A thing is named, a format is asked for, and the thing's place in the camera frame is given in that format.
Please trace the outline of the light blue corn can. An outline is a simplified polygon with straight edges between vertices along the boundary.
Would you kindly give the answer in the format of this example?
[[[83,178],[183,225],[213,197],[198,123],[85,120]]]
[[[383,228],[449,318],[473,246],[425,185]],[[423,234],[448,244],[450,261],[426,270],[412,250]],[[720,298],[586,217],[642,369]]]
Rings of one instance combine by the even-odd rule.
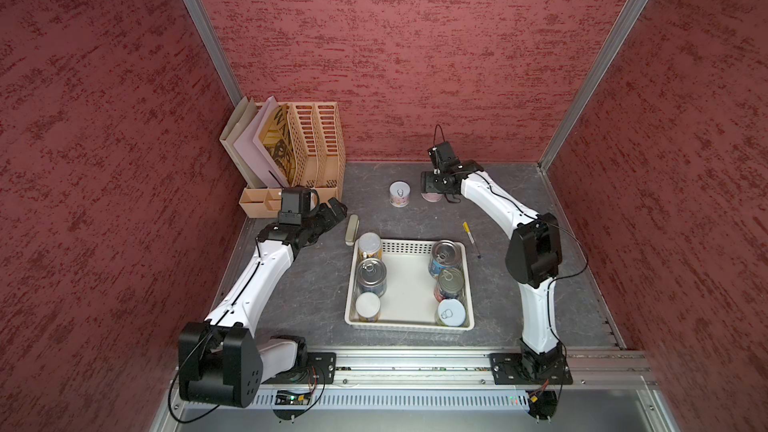
[[[434,279],[437,279],[444,269],[456,267],[460,263],[460,248],[455,242],[441,240],[432,245],[428,271]]]

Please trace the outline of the dark blue silver-top can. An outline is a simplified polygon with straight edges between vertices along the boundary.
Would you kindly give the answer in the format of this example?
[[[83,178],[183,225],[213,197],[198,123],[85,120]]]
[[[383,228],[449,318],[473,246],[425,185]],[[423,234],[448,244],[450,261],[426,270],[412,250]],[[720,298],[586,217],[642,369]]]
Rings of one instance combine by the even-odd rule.
[[[382,297],[387,290],[387,267],[378,258],[364,259],[356,268],[356,284],[361,293]]]

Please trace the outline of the small yellow white-lid can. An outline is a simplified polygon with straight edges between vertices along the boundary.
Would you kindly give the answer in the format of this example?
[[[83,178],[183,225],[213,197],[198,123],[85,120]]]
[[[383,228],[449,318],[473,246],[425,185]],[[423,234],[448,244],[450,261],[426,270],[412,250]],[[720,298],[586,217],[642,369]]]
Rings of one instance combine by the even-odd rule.
[[[373,292],[364,292],[355,300],[355,311],[360,322],[377,322],[381,313],[381,299]]]

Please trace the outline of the pink can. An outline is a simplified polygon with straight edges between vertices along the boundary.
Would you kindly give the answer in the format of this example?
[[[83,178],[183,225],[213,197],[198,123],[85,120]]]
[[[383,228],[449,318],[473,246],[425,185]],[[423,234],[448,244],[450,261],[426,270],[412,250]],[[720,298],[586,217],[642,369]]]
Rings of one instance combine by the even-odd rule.
[[[405,181],[395,181],[389,186],[389,200],[393,207],[403,208],[410,202],[411,187]]]
[[[439,193],[422,193],[421,197],[430,203],[436,203],[442,200],[443,195]]]

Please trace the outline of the yellow can with white lid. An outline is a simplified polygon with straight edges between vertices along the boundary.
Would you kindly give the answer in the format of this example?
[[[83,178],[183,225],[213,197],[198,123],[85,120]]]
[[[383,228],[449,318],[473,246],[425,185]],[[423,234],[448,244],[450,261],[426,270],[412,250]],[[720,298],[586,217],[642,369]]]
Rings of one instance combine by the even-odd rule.
[[[358,254],[362,260],[375,258],[382,259],[383,245],[380,236],[374,232],[362,234],[357,242]]]

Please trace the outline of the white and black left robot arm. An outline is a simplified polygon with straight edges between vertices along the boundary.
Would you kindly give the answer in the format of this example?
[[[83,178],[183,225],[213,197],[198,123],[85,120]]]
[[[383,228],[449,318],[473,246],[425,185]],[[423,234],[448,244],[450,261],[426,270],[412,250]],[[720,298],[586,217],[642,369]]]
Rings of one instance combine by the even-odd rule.
[[[259,345],[256,329],[299,252],[347,217],[347,206],[337,198],[313,204],[314,195],[307,188],[283,191],[277,220],[257,235],[255,251],[231,290],[203,321],[183,328],[175,376],[182,400],[245,408],[263,382],[311,369],[304,338],[274,336]]]

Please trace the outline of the green label white-top can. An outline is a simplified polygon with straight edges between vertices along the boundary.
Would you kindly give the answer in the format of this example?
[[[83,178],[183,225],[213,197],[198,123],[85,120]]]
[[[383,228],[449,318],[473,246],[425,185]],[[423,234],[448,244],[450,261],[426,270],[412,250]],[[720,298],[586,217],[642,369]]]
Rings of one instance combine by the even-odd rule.
[[[439,326],[462,327],[467,320],[467,312],[463,303],[458,299],[443,299],[439,302],[435,321]]]

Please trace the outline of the dark navy red can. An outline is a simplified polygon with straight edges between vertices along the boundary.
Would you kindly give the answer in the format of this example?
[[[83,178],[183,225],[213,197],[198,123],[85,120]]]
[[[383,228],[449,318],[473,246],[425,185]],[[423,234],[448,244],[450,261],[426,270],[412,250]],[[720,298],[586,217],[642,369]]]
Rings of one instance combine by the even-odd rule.
[[[455,267],[443,269],[434,288],[434,297],[438,302],[446,299],[460,299],[465,285],[463,272]]]

